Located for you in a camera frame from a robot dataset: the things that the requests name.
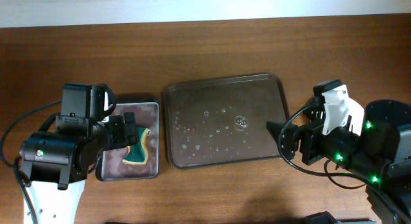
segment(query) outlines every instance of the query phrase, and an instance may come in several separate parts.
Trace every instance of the green sponge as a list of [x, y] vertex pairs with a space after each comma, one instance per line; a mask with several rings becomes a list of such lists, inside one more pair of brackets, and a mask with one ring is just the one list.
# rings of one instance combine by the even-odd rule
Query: green sponge
[[148, 160], [148, 150], [146, 146], [146, 138], [150, 133], [148, 128], [137, 128], [140, 141], [138, 144], [127, 146], [127, 156], [123, 157], [125, 164], [146, 164]]

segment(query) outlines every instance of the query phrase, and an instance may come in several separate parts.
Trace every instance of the wood grain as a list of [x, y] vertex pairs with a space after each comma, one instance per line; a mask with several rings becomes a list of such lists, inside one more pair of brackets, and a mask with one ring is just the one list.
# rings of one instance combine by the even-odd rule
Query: wood grain
[[[409, 14], [0, 29], [0, 131], [59, 99], [66, 82], [105, 82], [116, 94], [161, 97], [176, 82], [269, 72], [283, 81], [290, 112], [315, 84], [335, 78], [363, 106], [384, 98], [411, 103], [410, 56]], [[58, 109], [17, 125], [5, 142], [7, 159]], [[124, 182], [91, 176], [76, 223], [234, 223], [322, 211], [376, 219], [364, 189], [340, 189], [281, 160], [174, 169], [161, 128], [160, 175]], [[310, 169], [322, 171], [321, 163]], [[22, 196], [4, 165], [0, 185], [0, 223], [22, 223]]]

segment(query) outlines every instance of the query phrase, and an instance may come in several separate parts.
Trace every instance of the small tray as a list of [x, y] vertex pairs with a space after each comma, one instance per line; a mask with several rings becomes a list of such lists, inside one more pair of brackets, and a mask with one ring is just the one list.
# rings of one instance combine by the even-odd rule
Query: small tray
[[149, 129], [149, 134], [144, 142], [148, 150], [145, 164], [127, 164], [123, 158], [127, 156], [128, 149], [104, 151], [102, 159], [96, 168], [96, 177], [101, 181], [130, 180], [156, 177], [159, 172], [159, 103], [155, 99], [142, 100], [128, 103], [124, 100], [118, 103], [111, 114], [123, 115], [125, 112], [134, 112], [138, 127]]
[[273, 74], [178, 83], [164, 101], [168, 159], [176, 168], [279, 156], [266, 122], [285, 122], [288, 109]]

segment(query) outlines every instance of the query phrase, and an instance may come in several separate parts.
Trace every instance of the black object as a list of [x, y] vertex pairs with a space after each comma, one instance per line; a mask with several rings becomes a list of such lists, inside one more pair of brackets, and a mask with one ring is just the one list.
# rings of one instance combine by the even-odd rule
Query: black object
[[[314, 86], [314, 97], [312, 97], [308, 102], [307, 105], [310, 103], [315, 103], [318, 105], [323, 105], [326, 101], [323, 97], [322, 93], [327, 92], [331, 89], [339, 87], [342, 85], [341, 80], [330, 80], [323, 83], [320, 83]], [[324, 110], [324, 106], [315, 106], [311, 107], [304, 112], [304, 115], [311, 121], [314, 120], [325, 120], [326, 118], [326, 111]]]
[[62, 102], [62, 101], [54, 101], [54, 102], [48, 103], [47, 105], [43, 105], [43, 106], [40, 106], [40, 107], [38, 107], [38, 108], [34, 108], [33, 110], [31, 110], [31, 111], [23, 114], [21, 117], [17, 118], [17, 119], [7, 128], [7, 130], [4, 132], [3, 136], [1, 136], [1, 140], [0, 140], [0, 160], [1, 160], [2, 162], [4, 162], [4, 164], [5, 164], [7, 167], [13, 168], [14, 166], [13, 166], [12, 163], [9, 163], [9, 162], [5, 159], [4, 154], [3, 154], [3, 144], [4, 144], [4, 141], [6, 140], [7, 135], [10, 133], [10, 131], [12, 131], [13, 127], [14, 127], [18, 122], [22, 121], [24, 118], [32, 115], [33, 113], [38, 112], [38, 111], [43, 110], [43, 109], [48, 108], [48, 107], [52, 107], [52, 106], [57, 105], [57, 104], [59, 104], [59, 103], [61, 103], [61, 102]]
[[[310, 107], [321, 110], [321, 92], [339, 85], [339, 81], [333, 81], [315, 87], [316, 96]], [[296, 150], [295, 145], [300, 141], [300, 152], [305, 164], [310, 165], [326, 157], [359, 178], [365, 178], [368, 199], [383, 223], [410, 221], [410, 105], [391, 100], [370, 103], [365, 109], [365, 122], [360, 137], [348, 130], [350, 124], [322, 135], [323, 124], [324, 119], [312, 119], [309, 124], [298, 128], [287, 127], [282, 138], [284, 159], [288, 159], [287, 154], [290, 156], [289, 153]], [[283, 125], [267, 122], [267, 128], [277, 140]]]
[[288, 118], [283, 86], [273, 74], [172, 85], [164, 111], [168, 160], [179, 169], [277, 158], [265, 123]]
[[[104, 110], [105, 93], [112, 104]], [[106, 85], [64, 87], [61, 113], [56, 115], [57, 132], [47, 132], [52, 117], [25, 141], [20, 150], [21, 171], [28, 181], [57, 182], [58, 189], [87, 178], [89, 166], [105, 150], [138, 143], [137, 126], [128, 114], [100, 121], [114, 110], [116, 98]]]
[[304, 224], [337, 224], [338, 221], [329, 213], [312, 214], [303, 219]]

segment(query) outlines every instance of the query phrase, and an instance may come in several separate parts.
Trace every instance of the black cable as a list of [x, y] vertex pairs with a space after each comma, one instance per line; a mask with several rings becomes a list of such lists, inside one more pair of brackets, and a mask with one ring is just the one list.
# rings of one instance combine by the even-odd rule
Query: black cable
[[23, 184], [21, 174], [19, 172], [19, 161], [20, 161], [20, 159], [21, 159], [21, 157], [18, 156], [14, 160], [14, 176], [15, 176], [15, 179], [16, 179], [19, 187], [20, 187], [21, 192], [23, 193], [23, 198], [27, 203], [28, 210], [30, 211], [30, 215], [31, 215], [31, 220], [32, 220], [33, 224], [37, 224], [36, 212], [34, 210], [33, 204], [31, 203], [30, 197], [28, 196], [26, 187]]
[[292, 115], [287, 120], [287, 122], [283, 125], [283, 128], [281, 129], [281, 132], [278, 135], [278, 140], [277, 140], [277, 149], [278, 149], [278, 152], [279, 152], [281, 158], [283, 158], [283, 160], [287, 164], [291, 165], [296, 170], [301, 171], [301, 172], [306, 173], [306, 174], [309, 174], [309, 175], [318, 176], [318, 177], [350, 177], [350, 178], [355, 178], [357, 180], [360, 180], [363, 183], [365, 183], [368, 187], [370, 187], [381, 198], [381, 200], [383, 201], [385, 206], [390, 210], [391, 213], [397, 214], [400, 218], [405, 220], [407, 223], [411, 223], [411, 218], [409, 218], [403, 212], [401, 212], [401, 209], [398, 208], [397, 205], [395, 205], [395, 203], [392, 202], [391, 199], [380, 188], [376, 187], [374, 184], [372, 184], [368, 180], [366, 180], [362, 177], [359, 177], [357, 175], [351, 174], [351, 173], [319, 173], [319, 172], [314, 172], [314, 171], [311, 171], [311, 170], [304, 169], [300, 166], [297, 166], [296, 164], [294, 164], [293, 162], [291, 162], [290, 160], [288, 160], [284, 156], [284, 154], [281, 151], [281, 140], [283, 138], [283, 134], [284, 134], [285, 130], [287, 129], [287, 127], [292, 123], [292, 121], [297, 116], [302, 114], [305, 110], [308, 110], [308, 109], [313, 108], [313, 107], [315, 107], [315, 103], [311, 103], [307, 106], [304, 106], [304, 107], [300, 108], [300, 110], [298, 110], [294, 115]]
[[50, 128], [50, 126], [55, 122], [56, 116], [60, 115], [59, 112], [55, 112], [51, 114], [46, 121], [43, 123], [43, 125], [40, 126], [39, 131], [40, 132], [47, 132]]
[[96, 167], [97, 167], [98, 162], [100, 161], [100, 159], [101, 159], [101, 155], [97, 157], [96, 162], [92, 165], [92, 168], [87, 171], [87, 174], [92, 173], [92, 172], [96, 169]]
[[[330, 162], [331, 162], [331, 160], [327, 160], [327, 161], [324, 163], [324, 171], [325, 171], [326, 173], [328, 173], [327, 167], [328, 167], [328, 164], [329, 164]], [[358, 186], [346, 186], [346, 185], [342, 185], [342, 184], [339, 184], [338, 182], [334, 181], [334, 179], [333, 179], [332, 177], [328, 177], [328, 179], [329, 179], [332, 183], [334, 183], [336, 186], [341, 187], [342, 189], [359, 189], [359, 188], [365, 186], [365, 184], [358, 185]]]
[[4, 144], [4, 141], [6, 140], [6, 137], [7, 137], [8, 133], [9, 133], [10, 131], [12, 131], [12, 128], [13, 128], [18, 122], [20, 122], [22, 119], [28, 117], [29, 115], [31, 115], [31, 114], [33, 114], [33, 113], [35, 113], [35, 112], [37, 112], [37, 111], [43, 110], [43, 109], [45, 109], [45, 108], [51, 107], [51, 106], [53, 106], [53, 105], [57, 105], [57, 104], [59, 104], [59, 103], [61, 103], [61, 102], [62, 102], [62, 101], [54, 101], [54, 102], [51, 102], [51, 103], [49, 103], [49, 104], [47, 104], [47, 105], [43, 105], [43, 106], [40, 106], [40, 107], [38, 107], [38, 108], [35, 108], [35, 109], [33, 109], [33, 110], [25, 113], [23, 116], [17, 118], [17, 119], [7, 128], [7, 130], [4, 132], [4, 134], [3, 134], [3, 136], [1, 137], [1, 140], [0, 140], [0, 160], [3, 161], [4, 164], [5, 164], [7, 167], [12, 168], [12, 167], [13, 167], [13, 164], [12, 164], [12, 163], [9, 163], [9, 162], [6, 160], [6, 158], [4, 157], [3, 144]]

